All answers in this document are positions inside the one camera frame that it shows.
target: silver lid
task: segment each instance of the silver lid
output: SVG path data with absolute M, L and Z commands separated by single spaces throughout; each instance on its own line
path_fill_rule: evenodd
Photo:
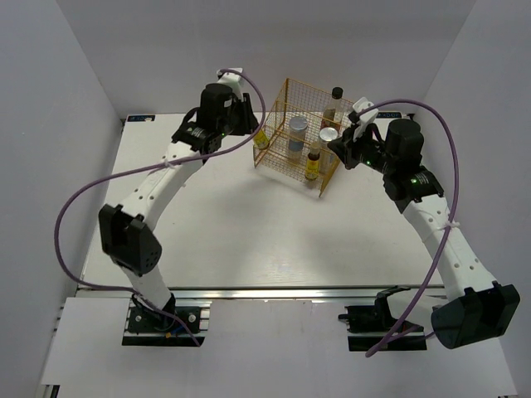
M 290 119 L 290 129 L 295 131 L 306 130 L 308 128 L 308 120 L 304 116 L 294 116 Z
M 338 130 L 333 127 L 325 127 L 319 131 L 319 139 L 324 143 L 329 143 L 330 141 L 335 140 L 338 136 Z

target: small bottle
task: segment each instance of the small bottle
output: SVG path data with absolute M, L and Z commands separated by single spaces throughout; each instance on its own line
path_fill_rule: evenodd
M 341 87 L 334 87 L 332 90 L 332 99 L 326 105 L 323 112 L 323 120 L 321 121 L 321 128 L 332 127 L 339 132 L 341 127 L 341 99 L 343 98 L 343 89 Z
M 262 129 L 255 135 L 252 140 L 255 142 L 256 147 L 261 151 L 269 147 L 269 139 L 267 138 L 266 133 L 264 133 L 264 130 Z
M 314 180 L 319 176 L 319 158 L 321 156 L 321 144 L 312 143 L 309 147 L 308 159 L 306 160 L 306 171 L 304 175 L 309 180 Z
M 294 116 L 290 119 L 290 139 L 288 139 L 288 159 L 292 162 L 298 162 L 304 140 L 308 131 L 308 120 L 304 116 Z

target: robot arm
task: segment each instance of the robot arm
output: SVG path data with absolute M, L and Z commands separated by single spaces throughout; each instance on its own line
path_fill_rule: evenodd
M 364 98 L 357 102 L 349 115 L 353 124 L 329 148 L 347 169 L 363 163 L 383 174 L 387 195 L 415 228 L 433 258 L 448 226 L 449 210 L 441 185 L 421 165 L 424 144 L 421 128 L 409 119 L 393 120 L 384 141 L 373 124 L 378 114 L 376 109 L 361 117 L 357 115 L 372 105 Z M 513 285 L 501 286 L 496 281 L 455 226 L 451 228 L 437 268 L 448 303 L 439 303 L 434 308 L 436 299 L 426 298 L 424 302 L 422 299 L 417 311 L 412 313 L 415 319 L 408 320 L 420 320 L 423 326 L 431 320 L 430 329 L 448 348 L 502 336 L 518 307 L 519 294 Z M 403 299 L 411 295 L 405 290 L 395 288 L 379 294 L 375 307 L 383 311 L 378 316 L 398 318 L 411 302 L 411 297 Z
M 151 172 L 118 206 L 104 205 L 99 213 L 103 251 L 125 272 L 142 297 L 167 313 L 174 313 L 175 298 L 158 268 L 162 247 L 153 231 L 178 190 L 206 161 L 175 166 L 168 162 L 214 153 L 227 135 L 250 134 L 258 126 L 250 97 L 242 93 L 241 77 L 232 73 L 218 77 L 217 83 L 203 90 L 200 106 L 188 112 L 172 136 L 161 159 L 167 167 Z M 191 122 L 195 114 L 196 121 Z M 155 329 L 165 331 L 172 326 L 172 319 L 152 311 L 141 297 L 133 300 Z

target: white tabletop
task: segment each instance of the white tabletop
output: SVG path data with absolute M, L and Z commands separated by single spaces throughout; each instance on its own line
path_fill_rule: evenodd
M 181 114 L 124 126 L 114 172 L 156 163 Z M 377 119 L 382 132 L 390 119 Z M 228 137 L 228 148 L 241 137 Z M 127 197 L 145 174 L 114 180 L 105 201 Z M 250 144 L 209 160 L 160 218 L 159 266 L 170 287 L 381 286 L 420 284 L 431 263 L 413 228 L 387 198 L 382 176 L 339 167 L 324 195 L 267 167 Z M 129 285 L 100 247 L 96 229 L 84 278 Z M 440 284 L 439 274 L 433 284 Z

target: orange wire basket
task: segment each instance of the orange wire basket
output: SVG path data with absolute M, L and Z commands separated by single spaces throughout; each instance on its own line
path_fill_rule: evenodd
M 306 159 L 311 144 L 319 141 L 323 111 L 331 98 L 331 94 L 326 91 L 315 89 L 297 80 L 286 79 L 263 128 L 264 134 L 269 139 L 269 146 L 262 150 L 257 146 L 253 147 L 255 167 L 262 164 L 299 182 L 309 182 L 305 176 Z M 335 124 L 340 124 L 339 135 L 350 125 L 348 112 L 352 109 L 353 102 L 341 99 L 340 104 L 343 115 L 340 121 L 335 120 Z M 308 120 L 304 147 L 298 160 L 289 159 L 287 152 L 290 140 L 288 123 L 294 116 L 304 116 Z M 338 157 L 327 148 L 322 151 L 328 152 L 334 160 L 328 170 L 319 172 L 317 179 L 311 182 L 312 187 L 319 189 L 319 196 L 323 194 L 340 163 Z

